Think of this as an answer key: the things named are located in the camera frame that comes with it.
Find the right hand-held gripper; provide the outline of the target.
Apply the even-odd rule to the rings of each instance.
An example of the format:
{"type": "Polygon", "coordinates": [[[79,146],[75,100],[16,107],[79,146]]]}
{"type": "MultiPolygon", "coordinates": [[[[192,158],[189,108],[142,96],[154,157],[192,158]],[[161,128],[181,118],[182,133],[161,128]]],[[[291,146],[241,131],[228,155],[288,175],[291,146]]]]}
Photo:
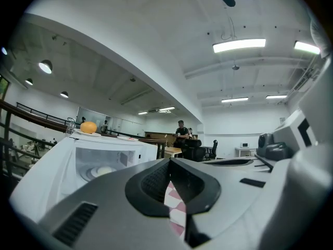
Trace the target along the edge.
{"type": "MultiPolygon", "coordinates": [[[[332,144],[332,58],[328,58],[322,71],[295,110],[284,123],[271,133],[258,139],[256,157],[267,161],[291,158],[295,153],[311,146],[332,144]]],[[[212,166],[247,166],[251,158],[217,159],[204,162],[212,166]]]]}

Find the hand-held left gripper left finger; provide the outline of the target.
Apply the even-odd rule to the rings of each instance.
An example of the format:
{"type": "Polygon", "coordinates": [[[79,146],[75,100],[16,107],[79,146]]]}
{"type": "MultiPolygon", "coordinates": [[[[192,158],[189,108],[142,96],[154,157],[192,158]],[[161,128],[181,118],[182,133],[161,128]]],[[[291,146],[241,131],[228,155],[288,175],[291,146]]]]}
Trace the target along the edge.
{"type": "Polygon", "coordinates": [[[85,184],[50,209],[39,226],[53,235],[82,204],[97,207],[72,249],[189,249],[170,225],[169,218],[148,217],[125,196],[127,181],[159,159],[105,174],[85,184]]]}

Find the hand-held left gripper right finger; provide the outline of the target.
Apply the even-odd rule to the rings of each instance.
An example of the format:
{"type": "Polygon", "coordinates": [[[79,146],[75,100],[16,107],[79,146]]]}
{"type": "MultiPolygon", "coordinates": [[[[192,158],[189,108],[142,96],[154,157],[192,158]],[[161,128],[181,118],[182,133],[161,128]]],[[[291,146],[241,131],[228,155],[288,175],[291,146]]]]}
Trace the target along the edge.
{"type": "Polygon", "coordinates": [[[255,158],[247,166],[227,167],[195,163],[195,168],[216,178],[221,187],[215,204],[204,213],[188,215],[181,191],[170,182],[170,222],[186,245],[196,248],[228,230],[262,193],[270,169],[255,158]]]}

